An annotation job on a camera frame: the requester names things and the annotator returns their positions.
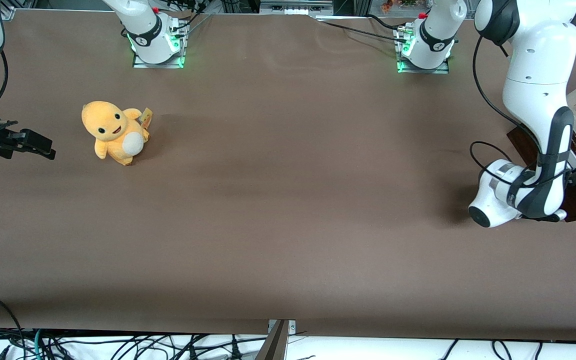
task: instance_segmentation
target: white floor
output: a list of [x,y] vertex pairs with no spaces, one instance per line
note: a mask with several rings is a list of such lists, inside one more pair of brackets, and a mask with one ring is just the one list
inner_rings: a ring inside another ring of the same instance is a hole
[[[238,340],[256,338],[259,335],[238,335]],[[83,342],[102,342],[108,340],[123,340],[130,337],[85,337],[79,338]],[[183,347],[190,339],[189,335],[176,335],[173,337],[177,347]],[[452,340],[441,339],[382,339],[365,337],[317,337],[317,336],[291,336],[288,340],[286,360],[303,360],[313,357],[313,360],[440,360]],[[215,346],[231,342],[230,335],[210,335],[199,341],[196,346]],[[262,341],[243,342],[238,345],[242,354],[258,351]],[[0,353],[9,344],[0,340]],[[537,342],[506,342],[506,346],[513,360],[533,360],[537,351]],[[121,343],[110,344],[65,344],[74,360],[109,360]],[[172,349],[156,344],[155,347],[167,351],[147,350],[139,356],[139,360],[166,360],[172,356]],[[498,351],[505,360],[506,354],[498,346]],[[228,351],[218,349],[210,351],[200,357],[201,360],[222,360],[229,355]],[[20,348],[12,347],[6,356],[7,360],[16,360],[23,356]],[[123,360],[135,357],[135,349],[126,354]],[[490,341],[459,340],[448,360],[496,360]],[[35,360],[34,355],[28,355],[29,360]],[[576,360],[576,344],[545,343],[539,360]]]

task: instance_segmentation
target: mounting plate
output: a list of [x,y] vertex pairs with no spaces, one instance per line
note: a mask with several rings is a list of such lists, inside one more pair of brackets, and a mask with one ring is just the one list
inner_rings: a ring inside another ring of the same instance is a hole
[[174,53],[170,58],[162,63],[151,64],[147,63],[137,56],[135,49],[134,59],[132,60],[132,67],[137,69],[183,69],[186,63],[186,48],[188,47],[188,34],[190,32],[190,25],[188,20],[179,20],[178,18],[171,18],[171,27],[180,28],[175,31],[169,31],[170,42],[174,47],[178,47],[179,51]]
[[413,23],[407,22],[406,25],[398,27],[396,30],[392,31],[395,39],[404,39],[405,43],[394,41],[395,43],[395,54],[397,55],[397,72],[398,73],[416,73],[416,74],[448,74],[448,60],[445,59],[439,65],[439,67],[435,69],[427,69],[427,68],[420,68],[414,66],[406,56],[402,55],[404,48],[410,46],[411,36],[412,36],[412,29]]

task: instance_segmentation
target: table surface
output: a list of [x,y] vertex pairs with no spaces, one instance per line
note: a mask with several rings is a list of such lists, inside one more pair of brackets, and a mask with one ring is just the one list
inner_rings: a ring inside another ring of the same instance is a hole
[[[473,83],[473,23],[449,75],[308,16],[212,16],[180,70],[131,68],[113,13],[5,27],[0,117],[57,150],[0,159],[0,299],[23,327],[576,340],[576,222],[467,214],[469,144],[519,161]],[[501,104],[508,62],[487,41],[479,59]],[[94,154],[94,100],[154,112],[133,166]]]

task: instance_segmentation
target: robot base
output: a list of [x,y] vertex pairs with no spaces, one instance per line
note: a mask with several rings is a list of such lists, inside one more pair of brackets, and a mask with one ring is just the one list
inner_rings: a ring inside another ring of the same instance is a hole
[[172,19],[172,27],[182,27],[179,30],[174,32],[170,32],[170,43],[171,46],[174,48],[178,48],[179,50],[174,53],[168,60],[158,63],[152,64],[147,63],[146,61],[142,60],[141,57],[137,55],[135,51],[135,44],[130,42],[132,46],[132,52],[134,53],[134,59],[132,60],[132,67],[137,69],[183,69],[184,64],[186,62],[186,49],[188,48],[188,33],[190,32],[190,25],[188,25],[187,20],[179,20],[177,18]]
[[[405,28],[400,27],[397,30],[393,30],[392,34],[394,35],[395,39],[405,39],[408,40],[410,38],[410,34],[406,32]],[[401,43],[398,41],[394,41],[395,43],[395,54],[397,55],[397,72],[398,73],[417,73],[417,74],[448,74],[448,60],[443,60],[441,65],[435,69],[427,69],[427,68],[420,68],[418,66],[414,66],[409,59],[407,59],[402,52],[404,48],[408,45],[407,43]]]

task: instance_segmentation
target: connector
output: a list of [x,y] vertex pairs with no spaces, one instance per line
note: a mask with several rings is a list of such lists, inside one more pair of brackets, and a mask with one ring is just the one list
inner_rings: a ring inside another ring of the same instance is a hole
[[10,345],[0,353],[0,360],[6,360],[6,355],[8,355],[8,350],[10,350]]
[[237,345],[237,339],[235,335],[232,336],[232,355],[231,360],[242,360],[243,354],[240,351],[240,347]]
[[190,359],[196,359],[197,351],[195,350],[195,346],[191,344],[188,350],[190,351]]

